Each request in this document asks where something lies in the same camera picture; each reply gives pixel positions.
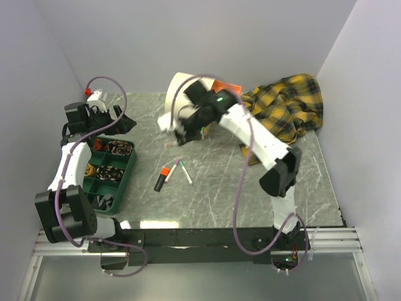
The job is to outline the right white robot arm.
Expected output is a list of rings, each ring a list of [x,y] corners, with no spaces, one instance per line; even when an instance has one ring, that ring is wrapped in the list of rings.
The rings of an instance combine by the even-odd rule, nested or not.
[[[195,112],[189,117],[180,117],[175,103],[171,104],[170,120],[177,122],[177,142],[183,145],[198,138],[201,129],[215,122],[246,145],[249,154],[254,154],[266,170],[259,184],[271,197],[273,225],[279,230],[274,235],[276,246],[282,250],[290,249],[297,240],[293,231],[297,224],[294,185],[301,159],[300,149],[288,146],[270,133],[250,113],[240,97],[228,89],[208,90],[198,76],[192,75],[176,91],[184,92],[195,106]]]

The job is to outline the round drawer organizer box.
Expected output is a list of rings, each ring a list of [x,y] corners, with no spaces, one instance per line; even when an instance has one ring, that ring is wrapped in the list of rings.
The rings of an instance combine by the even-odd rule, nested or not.
[[[165,112],[171,111],[171,119],[173,119],[174,112],[184,105],[191,105],[196,111],[198,110],[198,107],[193,104],[184,93],[184,90],[189,88],[189,86],[197,80],[203,84],[207,91],[213,90],[219,92],[222,89],[226,89],[238,96],[242,94],[242,86],[229,83],[214,75],[192,75],[177,72],[171,80],[165,96],[164,110]]]

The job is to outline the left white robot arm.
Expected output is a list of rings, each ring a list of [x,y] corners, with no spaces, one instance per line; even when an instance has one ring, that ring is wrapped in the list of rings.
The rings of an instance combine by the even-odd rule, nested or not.
[[[125,236],[113,217],[122,201],[137,160],[135,145],[118,140],[136,121],[113,107],[117,119],[101,101],[65,106],[68,119],[60,142],[62,157],[56,176],[45,192],[34,198],[42,227],[50,243],[94,236],[112,252],[120,251]]]

